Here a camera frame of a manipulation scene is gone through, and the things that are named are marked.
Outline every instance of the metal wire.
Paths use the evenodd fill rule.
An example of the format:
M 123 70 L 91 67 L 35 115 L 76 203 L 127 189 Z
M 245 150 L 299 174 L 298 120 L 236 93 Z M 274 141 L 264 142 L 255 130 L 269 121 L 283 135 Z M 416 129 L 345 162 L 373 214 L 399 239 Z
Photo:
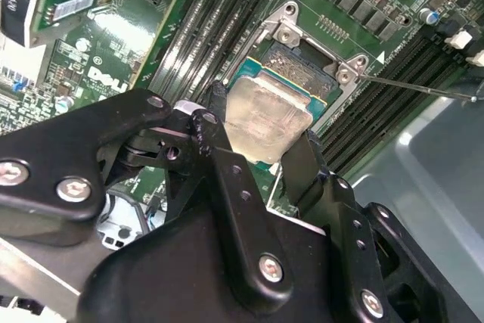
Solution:
M 461 94 L 460 92 L 449 92 L 444 90 L 437 90 L 426 86 L 412 85 L 411 83 L 393 81 L 391 79 L 383 79 L 380 77 L 361 76 L 360 78 L 364 81 L 383 83 L 384 85 L 401 87 L 403 89 L 410 89 L 417 92 L 423 92 L 424 94 L 439 96 L 444 98 L 454 98 L 457 100 L 470 101 L 470 102 L 477 102 L 483 99 L 483 98 L 478 98 L 476 95 L 467 95 L 467 94 Z

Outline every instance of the chip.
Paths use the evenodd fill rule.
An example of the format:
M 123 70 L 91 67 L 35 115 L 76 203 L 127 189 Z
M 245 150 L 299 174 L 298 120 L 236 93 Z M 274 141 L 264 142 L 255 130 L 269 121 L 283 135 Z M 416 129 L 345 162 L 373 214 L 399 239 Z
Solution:
M 357 2 L 358 2 L 358 0 L 340 0 L 340 2 L 338 3 L 338 5 L 344 11 L 349 12 L 349 11 L 351 11 L 353 9 L 353 7 L 356 5 Z
M 367 2 L 362 2 L 353 13 L 353 17 L 363 23 L 374 11 L 373 7 Z
M 390 0 L 380 0 L 377 4 L 377 8 L 381 11 L 390 3 Z
M 455 4 L 458 5 L 459 8 L 465 8 L 467 7 L 472 0 L 457 0 Z
M 375 14 L 371 16 L 370 19 L 365 23 L 365 26 L 370 30 L 372 33 L 376 33 L 379 28 L 383 26 L 386 21 L 385 14 L 381 11 L 377 11 Z
M 399 30 L 399 26 L 397 24 L 393 22 L 388 22 L 388 24 L 385 25 L 385 27 L 382 28 L 382 30 L 377 35 L 378 38 L 386 42 L 393 37 L 397 30 Z
M 446 0 L 429 0 L 429 7 L 431 7 L 434 11 L 439 9 L 445 4 Z

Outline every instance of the capacitor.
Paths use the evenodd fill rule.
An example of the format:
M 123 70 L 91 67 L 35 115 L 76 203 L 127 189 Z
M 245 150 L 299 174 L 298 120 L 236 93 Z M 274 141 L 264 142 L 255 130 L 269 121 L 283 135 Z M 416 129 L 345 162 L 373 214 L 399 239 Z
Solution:
M 55 99 L 54 108 L 58 113 L 66 113 L 74 106 L 74 100 L 69 96 L 60 96 Z
M 420 11 L 419 18 L 420 21 L 427 26 L 435 26 L 439 22 L 440 16 L 436 11 L 424 8 Z

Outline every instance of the motherboard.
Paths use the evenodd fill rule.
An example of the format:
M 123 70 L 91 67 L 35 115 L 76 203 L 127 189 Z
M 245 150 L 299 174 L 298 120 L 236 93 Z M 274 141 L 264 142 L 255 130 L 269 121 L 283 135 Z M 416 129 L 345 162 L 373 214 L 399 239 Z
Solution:
M 443 88 L 484 67 L 484 0 L 2 0 L 1 25 L 0 134 L 132 88 L 203 102 L 222 82 L 232 144 L 272 148 L 238 151 L 291 216 L 278 160 L 295 135 L 311 128 L 345 175 L 432 101 L 360 75 Z M 163 181 L 146 168 L 123 189 L 149 203 Z

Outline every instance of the black metal clamp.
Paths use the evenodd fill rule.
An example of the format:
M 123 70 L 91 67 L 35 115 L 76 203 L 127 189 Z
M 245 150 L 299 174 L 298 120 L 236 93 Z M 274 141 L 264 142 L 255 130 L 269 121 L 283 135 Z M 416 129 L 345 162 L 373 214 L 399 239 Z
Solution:
M 131 310 L 144 317 L 139 321 L 153 321 L 158 306 L 173 307 L 171 292 L 163 291 L 171 284 L 184 287 L 177 297 L 190 304 L 210 296 L 200 311 L 214 321 L 477 321 L 389 211 L 355 202 L 310 134 L 283 156 L 284 183 L 301 219 L 329 238 L 268 213 L 222 118 L 202 107 L 172 110 L 135 90 L 1 137 L 0 235 L 59 247 L 82 243 L 106 188 L 154 166 L 167 171 L 170 223 L 99 266 L 82 295 L 79 322 L 130 321 Z M 223 268 L 212 267 L 212 230 Z M 201 235 L 197 250 L 182 248 Z M 186 263 L 197 254 L 203 276 Z M 158 273 L 159 266 L 175 269 L 178 280 Z M 154 272 L 158 285 L 151 286 Z M 222 281 L 237 306 L 223 296 Z M 184 289 L 200 284 L 216 289 L 187 297 Z M 117 304 L 103 306 L 106 297 Z M 183 307 L 173 314 L 187 316 Z

